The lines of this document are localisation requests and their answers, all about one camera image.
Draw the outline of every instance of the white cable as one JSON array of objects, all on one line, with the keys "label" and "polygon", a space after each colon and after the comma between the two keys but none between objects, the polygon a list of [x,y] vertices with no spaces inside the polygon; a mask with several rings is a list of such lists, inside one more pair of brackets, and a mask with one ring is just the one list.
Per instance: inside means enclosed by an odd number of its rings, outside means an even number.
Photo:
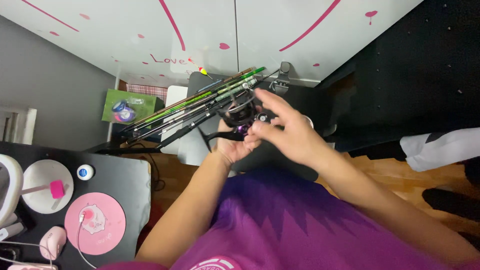
[{"label": "white cable", "polygon": [[84,221],[84,217],[85,217],[85,213],[82,213],[82,215],[80,216],[80,219],[78,220],[80,222],[80,224],[78,225],[78,230],[77,230],[77,249],[78,249],[78,253],[80,253],[80,256],[82,256],[82,259],[84,259],[84,261],[90,265],[93,269],[96,269],[96,267],[91,264],[87,259],[85,259],[84,255],[82,254],[82,252],[80,251],[80,241],[79,241],[79,238],[80,238],[80,228],[82,227],[82,222]]},{"label": "white cable", "polygon": [[50,255],[50,268],[46,268],[45,266],[38,266],[38,265],[35,265],[35,264],[31,264],[31,263],[26,263],[26,262],[21,262],[21,261],[16,261],[16,260],[10,260],[10,259],[3,258],[3,257],[0,257],[0,260],[4,260],[4,261],[7,261],[7,262],[12,262],[12,263],[18,263],[18,264],[21,264],[21,265],[33,266],[35,268],[50,269],[50,270],[53,269],[52,253],[50,252],[50,250],[48,250],[48,248],[46,248],[42,245],[30,244],[30,243],[20,243],[20,242],[10,242],[10,241],[0,241],[0,243],[3,243],[3,244],[17,244],[17,245],[34,245],[34,246],[42,247],[42,248],[46,249],[48,251],[48,254]]}]

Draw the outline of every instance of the metal bracket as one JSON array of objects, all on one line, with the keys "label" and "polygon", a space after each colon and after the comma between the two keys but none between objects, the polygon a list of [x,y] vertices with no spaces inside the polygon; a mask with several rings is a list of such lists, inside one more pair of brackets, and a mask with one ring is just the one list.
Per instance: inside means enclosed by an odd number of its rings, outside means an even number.
[{"label": "metal bracket", "polygon": [[288,91],[288,84],[290,83],[288,72],[290,70],[290,65],[291,64],[289,62],[282,62],[280,64],[280,70],[278,71],[278,77],[275,81],[272,81],[268,87],[279,96],[284,95]]}]

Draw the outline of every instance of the spinning reel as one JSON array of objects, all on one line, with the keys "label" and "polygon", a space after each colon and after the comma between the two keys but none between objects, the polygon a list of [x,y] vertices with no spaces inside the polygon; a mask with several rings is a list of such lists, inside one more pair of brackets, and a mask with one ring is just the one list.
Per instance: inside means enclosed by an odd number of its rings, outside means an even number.
[{"label": "spinning reel", "polygon": [[242,85],[246,89],[246,101],[242,104],[238,104],[232,95],[232,105],[227,110],[218,110],[217,113],[222,117],[228,127],[233,128],[232,131],[228,132],[213,132],[208,135],[205,135],[200,128],[198,131],[202,136],[208,150],[212,152],[210,147],[210,140],[214,138],[224,138],[231,141],[241,142],[244,140],[247,135],[248,129],[253,125],[255,120],[260,120],[262,122],[269,122],[269,118],[265,113],[259,113],[253,100],[255,99],[255,93],[248,84]]}]

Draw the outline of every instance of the hand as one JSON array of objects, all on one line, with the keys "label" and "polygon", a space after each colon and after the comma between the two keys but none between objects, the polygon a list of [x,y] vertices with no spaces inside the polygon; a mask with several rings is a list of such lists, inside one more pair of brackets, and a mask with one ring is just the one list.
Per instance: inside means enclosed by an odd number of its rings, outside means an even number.
[{"label": "hand", "polygon": [[[218,124],[218,131],[231,131],[232,128],[220,120]],[[252,128],[248,129],[248,134],[245,136],[243,142],[230,141],[224,138],[218,138],[214,152],[220,154],[222,158],[230,165],[250,154],[262,141],[258,136],[253,135]]]},{"label": "hand", "polygon": [[255,89],[263,107],[273,111],[278,117],[270,122],[282,125],[284,131],[262,121],[253,123],[253,135],[274,144],[287,158],[313,168],[316,158],[328,148],[325,141],[307,123],[305,117],[293,109],[283,98],[263,89]]}]

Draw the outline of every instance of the pink mouse pad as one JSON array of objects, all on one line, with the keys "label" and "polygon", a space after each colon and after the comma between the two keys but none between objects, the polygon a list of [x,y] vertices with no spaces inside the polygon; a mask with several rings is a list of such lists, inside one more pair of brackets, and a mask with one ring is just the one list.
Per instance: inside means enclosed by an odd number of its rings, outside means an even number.
[{"label": "pink mouse pad", "polygon": [[[80,225],[79,218],[84,213]],[[120,204],[107,194],[93,192],[76,199],[65,215],[68,240],[77,247],[80,228],[80,250],[90,255],[107,253],[118,245],[125,233],[125,213]]]}]

